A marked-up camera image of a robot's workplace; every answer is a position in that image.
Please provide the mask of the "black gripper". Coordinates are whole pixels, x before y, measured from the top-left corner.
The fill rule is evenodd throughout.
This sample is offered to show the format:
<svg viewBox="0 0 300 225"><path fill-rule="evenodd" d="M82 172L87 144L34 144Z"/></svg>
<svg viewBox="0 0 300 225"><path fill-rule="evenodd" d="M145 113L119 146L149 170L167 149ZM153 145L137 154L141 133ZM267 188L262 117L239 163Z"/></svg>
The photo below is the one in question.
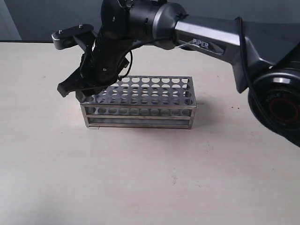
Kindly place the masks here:
<svg viewBox="0 0 300 225"><path fill-rule="evenodd" d="M97 35L82 34L78 45L84 50L78 70L58 84L57 91L65 98L75 91L75 97L83 103L90 96L105 90L114 83L119 74L118 67L131 47L128 34L129 9L125 0L104 0L101 6L102 25Z"/></svg>

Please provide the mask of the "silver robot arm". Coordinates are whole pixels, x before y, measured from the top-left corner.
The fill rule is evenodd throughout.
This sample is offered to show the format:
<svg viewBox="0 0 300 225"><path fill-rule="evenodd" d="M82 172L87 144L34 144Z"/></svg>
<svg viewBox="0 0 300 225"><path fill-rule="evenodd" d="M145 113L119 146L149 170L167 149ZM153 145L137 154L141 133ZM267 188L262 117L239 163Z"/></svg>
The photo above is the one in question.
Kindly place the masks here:
<svg viewBox="0 0 300 225"><path fill-rule="evenodd" d="M100 15L98 32L82 24L52 34L56 49L83 50L79 67L57 87L63 97L89 97L121 80L121 71L132 66L126 55L143 45L197 51L229 63L256 119L299 145L299 24L192 16L166 0L104 0Z"/></svg>

